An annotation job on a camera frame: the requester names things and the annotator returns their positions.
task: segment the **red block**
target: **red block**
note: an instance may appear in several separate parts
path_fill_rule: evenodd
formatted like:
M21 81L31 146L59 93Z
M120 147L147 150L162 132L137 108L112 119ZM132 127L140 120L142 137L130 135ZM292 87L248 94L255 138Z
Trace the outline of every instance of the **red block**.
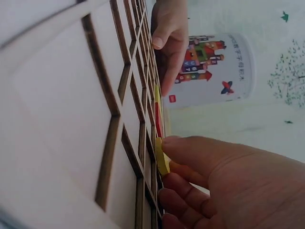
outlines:
M159 104L155 103L157 136L163 138L163 124Z

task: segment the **hand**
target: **hand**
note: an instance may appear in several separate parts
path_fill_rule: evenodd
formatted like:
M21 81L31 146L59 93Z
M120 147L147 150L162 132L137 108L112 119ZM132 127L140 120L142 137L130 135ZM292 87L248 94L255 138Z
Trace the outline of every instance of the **hand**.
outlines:
M158 0L152 11L152 44L156 50L162 96L182 67L188 45L187 0Z
M163 150L173 160L159 192L164 229L304 228L303 163L203 137L169 137Z

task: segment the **puzzle piece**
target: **puzzle piece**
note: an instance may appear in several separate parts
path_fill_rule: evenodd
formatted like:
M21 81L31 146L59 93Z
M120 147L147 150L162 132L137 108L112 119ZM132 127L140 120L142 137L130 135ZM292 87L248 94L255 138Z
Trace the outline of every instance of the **puzzle piece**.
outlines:
M161 175L164 176L170 173L169 161L164 156L164 152L162 150L162 138L160 137L156 139L156 156L158 169Z
M161 102L159 86L155 85L155 119L158 137L163 137L163 111Z

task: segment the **fingernail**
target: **fingernail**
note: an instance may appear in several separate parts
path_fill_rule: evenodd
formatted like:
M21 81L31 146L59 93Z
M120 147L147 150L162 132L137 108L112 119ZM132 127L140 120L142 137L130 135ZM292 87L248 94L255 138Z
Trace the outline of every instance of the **fingernail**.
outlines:
M166 137L164 140L163 140L163 144L170 144L172 142L174 142L175 140L177 139L180 139L181 137L179 136L169 136L169 137Z
M163 41L161 38L156 37L153 39L152 44L154 45L155 48L160 49L163 46Z

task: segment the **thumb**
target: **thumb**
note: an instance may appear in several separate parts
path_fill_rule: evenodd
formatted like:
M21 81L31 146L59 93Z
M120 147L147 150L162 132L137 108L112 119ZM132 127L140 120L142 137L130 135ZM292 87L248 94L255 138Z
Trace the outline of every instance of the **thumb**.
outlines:
M208 188L209 176L235 159L253 154L251 147L222 142L205 137L167 137L162 145L164 153L174 162L186 165L203 176Z
M162 49L167 43L169 36L174 31L174 25L172 23L167 23L166 21L159 24L152 35L152 44L154 49Z

